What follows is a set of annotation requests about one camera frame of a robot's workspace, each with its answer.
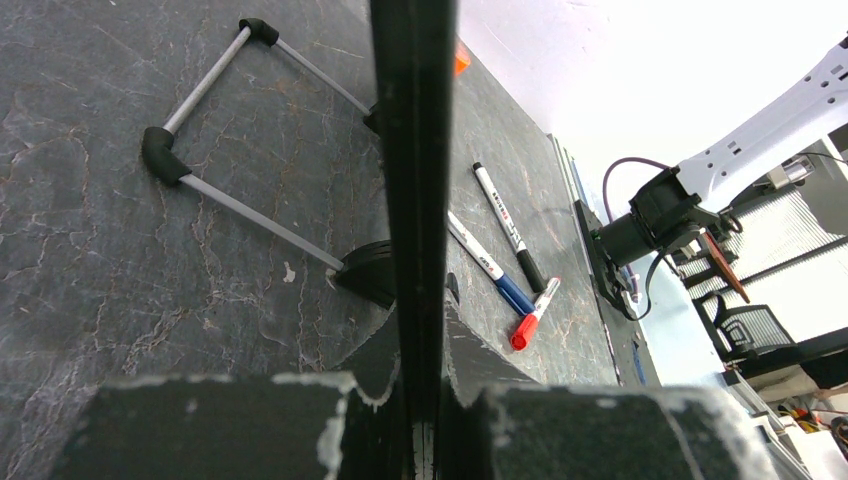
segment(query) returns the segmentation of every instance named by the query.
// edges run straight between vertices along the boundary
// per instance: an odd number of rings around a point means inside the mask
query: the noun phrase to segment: white wall
[[[841,412],[848,412],[848,393],[830,397],[830,403],[833,404],[834,409]]]
[[[623,156],[675,164],[797,81],[848,30],[848,1],[461,0],[460,36],[587,188]],[[624,208],[654,172],[622,166]]]

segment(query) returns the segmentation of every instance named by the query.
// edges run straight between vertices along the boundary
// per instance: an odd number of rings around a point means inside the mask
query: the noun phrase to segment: blue marker cap
[[[536,310],[533,302],[527,298],[527,295],[521,291],[521,288],[519,288],[519,286],[516,285],[506,273],[504,273],[501,278],[495,280],[495,285],[498,287],[498,292],[500,292],[501,296],[503,296],[510,306],[522,317],[529,315]]]

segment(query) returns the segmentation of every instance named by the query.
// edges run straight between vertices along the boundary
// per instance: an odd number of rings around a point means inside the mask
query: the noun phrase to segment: black vertical bar
[[[401,371],[419,459],[437,451],[455,24],[455,0],[371,0]],[[437,459],[424,461],[438,471]]]

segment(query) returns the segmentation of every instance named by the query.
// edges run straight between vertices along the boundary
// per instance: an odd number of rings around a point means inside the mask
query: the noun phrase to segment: aluminum rod
[[[270,218],[262,215],[261,213],[257,212],[256,210],[253,210],[252,208],[248,207],[247,205],[239,202],[238,200],[236,200],[233,197],[227,195],[226,193],[218,190],[217,188],[213,187],[212,185],[209,185],[208,183],[206,183],[203,180],[195,177],[194,175],[188,174],[188,175],[180,178],[180,182],[182,182],[183,184],[188,185],[189,187],[197,190],[198,192],[212,198],[216,202],[224,205],[225,207],[231,209],[232,211],[238,213],[239,215],[241,215],[241,216],[243,216],[243,217],[245,217],[249,220],[252,220],[253,222],[258,224],[259,226],[269,230],[274,235],[281,237],[283,240],[286,240],[287,242],[289,242],[292,245],[300,248],[304,252],[306,252],[306,253],[312,255],[313,257],[317,258],[318,260],[321,260],[322,262],[326,263],[333,270],[338,272],[338,271],[341,271],[341,269],[344,267],[344,263],[342,263],[341,260],[333,257],[329,253],[327,253],[327,252],[321,250],[320,248],[316,247],[315,245],[307,242],[306,240],[304,240],[302,237],[300,237],[296,233],[292,232],[291,230],[289,230],[289,229],[283,227],[282,225],[274,222]]]
[[[739,280],[739,283],[741,283],[742,285],[750,285],[750,284],[752,284],[754,282],[758,282],[758,281],[760,281],[760,280],[762,280],[762,279],[764,279],[764,278],[766,278],[770,275],[774,275],[775,273],[786,270],[787,268],[794,267],[795,265],[804,263],[807,260],[815,258],[819,255],[825,254],[825,253],[827,253],[831,250],[834,250],[834,249],[837,249],[837,248],[840,248],[840,247],[844,247],[845,245],[848,245],[848,237],[837,238],[836,240],[833,240],[829,243],[826,243],[826,244],[824,244],[820,247],[816,247],[816,248],[810,250],[809,252],[802,253],[801,255],[790,258],[789,260],[786,260],[784,262],[780,262],[777,265],[772,265],[771,267],[768,267],[768,268],[766,268],[766,269],[764,269],[760,272],[757,272],[757,273],[755,273],[755,274],[753,274],[749,277],[745,277],[742,280]],[[718,295],[724,295],[725,293],[728,293],[732,290],[733,289],[730,288],[730,287],[722,287],[721,290],[718,291]]]
[[[324,72],[318,70],[318,67],[312,65],[312,63],[303,58],[301,54],[297,53],[297,50],[291,48],[286,44],[286,42],[277,39],[277,46],[280,47],[284,52],[286,52],[290,57],[292,57],[297,63],[301,64],[304,68],[312,72],[316,77],[320,78],[324,83],[330,86],[333,90],[337,91],[341,96],[345,97],[348,102],[353,104],[354,107],[359,109],[363,115],[370,115],[371,110],[368,109],[365,105],[363,105],[359,100],[356,99],[353,95],[351,95],[347,90],[341,87],[338,83],[333,81],[332,78],[328,77]]]
[[[238,34],[236,39],[233,40],[233,43],[227,47],[227,50],[224,51],[221,58],[215,62],[215,65],[212,65],[212,69],[209,70],[209,73],[207,73],[205,77],[203,77],[203,80],[201,80],[197,87],[195,87],[195,89],[189,94],[188,98],[186,98],[182,105],[177,108],[177,111],[171,115],[171,118],[165,122],[165,126],[162,128],[171,133],[177,133],[177,129],[179,129],[180,125],[182,125],[183,122],[185,122],[185,119],[188,118],[188,114],[191,113],[191,111],[194,110],[194,107],[197,106],[197,102],[199,102],[200,99],[203,98],[203,95],[209,91],[209,87],[215,83],[215,80],[218,79],[221,72],[223,72],[224,69],[227,68],[227,65],[233,61],[233,57],[236,56],[236,53],[238,53],[239,49],[249,38],[250,28],[245,27],[242,29],[241,33]]]

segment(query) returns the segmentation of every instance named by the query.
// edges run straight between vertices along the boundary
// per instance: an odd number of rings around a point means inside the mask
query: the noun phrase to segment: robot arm
[[[782,161],[848,123],[848,39],[730,135],[680,162],[677,179],[716,213]]]
[[[846,123],[848,38],[730,135],[645,184],[629,214],[596,232],[610,267],[688,244],[757,178]]]

